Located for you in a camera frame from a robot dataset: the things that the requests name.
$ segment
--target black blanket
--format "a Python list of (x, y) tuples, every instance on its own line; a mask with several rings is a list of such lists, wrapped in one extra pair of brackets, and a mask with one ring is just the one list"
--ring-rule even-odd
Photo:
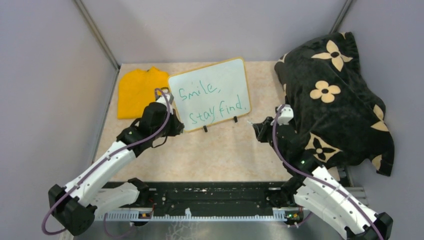
[(275, 71), (294, 111), (296, 146), (326, 168), (369, 159), (377, 173), (390, 176), (395, 147), (384, 123), (386, 106), (361, 76), (352, 33), (310, 40), (284, 54)]

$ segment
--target wall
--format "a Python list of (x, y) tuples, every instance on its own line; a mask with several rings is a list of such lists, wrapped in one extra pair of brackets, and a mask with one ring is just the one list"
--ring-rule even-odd
[(353, 168), (353, 178), (373, 209), (394, 218), (394, 240), (423, 237), (423, 10), (421, 0), (357, 1), (341, 28), (354, 33), (363, 77), (387, 108), (396, 151), (392, 176), (375, 174), (366, 161)]
[(115, 70), (70, 0), (1, 0), (0, 59), (0, 239), (58, 239), (47, 192), (89, 166)]
[(84, 0), (119, 63), (276, 60), (328, 33), (345, 0)]

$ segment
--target beige tabletop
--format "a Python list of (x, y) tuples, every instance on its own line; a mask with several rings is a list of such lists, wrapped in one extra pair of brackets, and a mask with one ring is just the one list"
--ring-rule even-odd
[[(155, 66), (172, 75), (208, 64), (210, 62), (123, 64), (118, 81), (135, 69), (148, 70)], [(207, 133), (196, 130), (169, 137), (166, 144), (147, 149), (111, 180), (139, 178), (146, 182), (268, 182), (290, 179), (291, 175), (273, 149), (269, 144), (256, 140), (255, 132), (248, 123), (260, 123), (265, 117), (274, 116), (275, 107), (284, 103), (283, 88), (275, 74), (274, 65), (275, 61), (245, 62), (252, 109), (249, 114), (239, 117), (238, 123), (228, 120), (209, 126)], [(113, 91), (96, 159), (133, 122), (133, 119), (117, 119), (118, 83)], [(158, 139), (153, 145), (162, 141)], [(330, 169), (330, 173), (339, 179), (336, 169)]]

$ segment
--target yellow cloth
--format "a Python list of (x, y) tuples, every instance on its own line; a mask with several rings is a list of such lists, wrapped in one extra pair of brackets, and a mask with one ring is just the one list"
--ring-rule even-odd
[(145, 107), (155, 101), (155, 89), (169, 89), (168, 77), (168, 73), (154, 66), (147, 71), (136, 69), (125, 74), (118, 85), (117, 118), (140, 118)]

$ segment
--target whiteboard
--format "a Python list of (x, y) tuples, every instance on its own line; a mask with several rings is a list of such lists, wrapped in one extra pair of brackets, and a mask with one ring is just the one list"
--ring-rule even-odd
[(168, 83), (185, 131), (248, 114), (252, 108), (242, 58), (172, 75)]

